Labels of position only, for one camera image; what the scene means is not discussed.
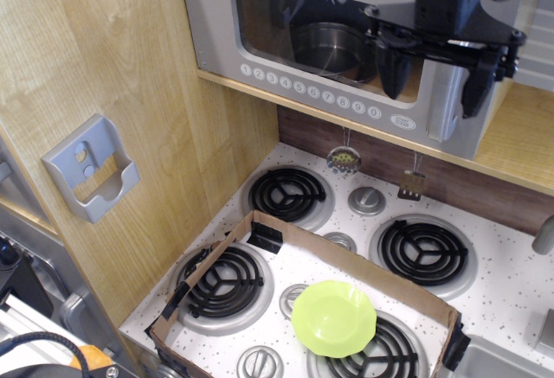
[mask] silver sink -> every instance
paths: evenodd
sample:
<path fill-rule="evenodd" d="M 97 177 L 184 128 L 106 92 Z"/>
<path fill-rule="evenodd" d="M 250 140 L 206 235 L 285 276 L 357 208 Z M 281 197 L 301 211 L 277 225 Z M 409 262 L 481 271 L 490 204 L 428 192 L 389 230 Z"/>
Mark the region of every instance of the silver sink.
<path fill-rule="evenodd" d="M 479 336 L 471 339 L 460 365 L 450 378 L 552 378 L 552 371 Z"/>

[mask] green plate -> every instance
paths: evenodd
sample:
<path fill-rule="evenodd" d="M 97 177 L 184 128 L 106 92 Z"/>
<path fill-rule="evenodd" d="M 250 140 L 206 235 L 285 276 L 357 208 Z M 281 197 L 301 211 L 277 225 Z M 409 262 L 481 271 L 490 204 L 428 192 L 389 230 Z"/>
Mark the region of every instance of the green plate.
<path fill-rule="evenodd" d="M 294 301 L 296 337 L 314 354 L 343 358 L 375 336 L 377 314 L 359 289 L 339 281 L 308 286 Z"/>

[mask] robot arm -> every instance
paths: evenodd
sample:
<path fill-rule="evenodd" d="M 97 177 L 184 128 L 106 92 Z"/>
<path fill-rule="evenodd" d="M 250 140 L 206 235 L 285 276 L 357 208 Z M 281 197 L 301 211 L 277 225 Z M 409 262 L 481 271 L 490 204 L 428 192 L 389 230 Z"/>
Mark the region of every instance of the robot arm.
<path fill-rule="evenodd" d="M 480 0 L 415 0 L 368 6 L 364 13 L 387 95 L 395 99 L 403 90 L 411 56 L 464 67 L 470 73 L 462 94 L 464 118 L 477 115 L 494 81 L 513 77 L 526 39 L 488 15 Z"/>

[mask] cardboard box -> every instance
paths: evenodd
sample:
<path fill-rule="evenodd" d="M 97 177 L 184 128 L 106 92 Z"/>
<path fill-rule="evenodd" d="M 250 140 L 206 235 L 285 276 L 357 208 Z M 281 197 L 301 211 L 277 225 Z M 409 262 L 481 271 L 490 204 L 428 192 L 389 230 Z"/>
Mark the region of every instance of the cardboard box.
<path fill-rule="evenodd" d="M 437 360 L 435 370 L 431 376 L 436 377 L 444 374 L 446 371 L 442 367 L 443 360 L 453 360 L 458 362 L 457 343 L 462 346 L 463 354 L 464 340 L 459 339 L 461 335 L 461 315 L 452 306 L 439 299 L 432 293 L 422 287 L 403 279 L 392 272 L 369 262 L 362 256 L 351 253 L 341 247 L 332 244 L 324 238 L 309 233 L 292 224 L 286 223 L 270 215 L 265 215 L 259 211 L 248 214 L 227 236 L 227 238 L 216 244 L 212 252 L 206 257 L 204 262 L 187 278 L 186 282 L 179 287 L 169 299 L 169 303 L 162 311 L 161 316 L 154 322 L 149 330 L 150 337 L 156 344 L 160 359 L 168 363 L 175 369 L 186 368 L 189 374 L 195 378 L 217 378 L 210 375 L 205 370 L 199 368 L 190 360 L 184 359 L 171 350 L 165 344 L 172 325 L 177 321 L 178 304 L 196 285 L 196 283 L 207 272 L 209 267 L 219 258 L 223 251 L 233 242 L 243 239 L 252 230 L 253 223 L 261 224 L 263 227 L 269 227 L 281 232 L 283 242 L 303 248 L 309 253 L 331 266 L 339 268 L 353 278 L 358 279 L 371 288 L 376 289 L 390 298 L 404 303 L 419 313 L 435 320 L 438 324 L 447 328 L 447 339 L 443 343 L 442 352 Z"/>

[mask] metal pot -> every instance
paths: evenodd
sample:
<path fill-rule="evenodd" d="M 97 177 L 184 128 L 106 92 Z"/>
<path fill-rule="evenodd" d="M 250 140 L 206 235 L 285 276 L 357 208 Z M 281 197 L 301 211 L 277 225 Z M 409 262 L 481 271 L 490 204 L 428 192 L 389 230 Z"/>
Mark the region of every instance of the metal pot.
<path fill-rule="evenodd" d="M 291 27 L 295 66 L 349 85 L 377 75 L 375 49 L 358 30 L 342 23 L 317 22 Z"/>

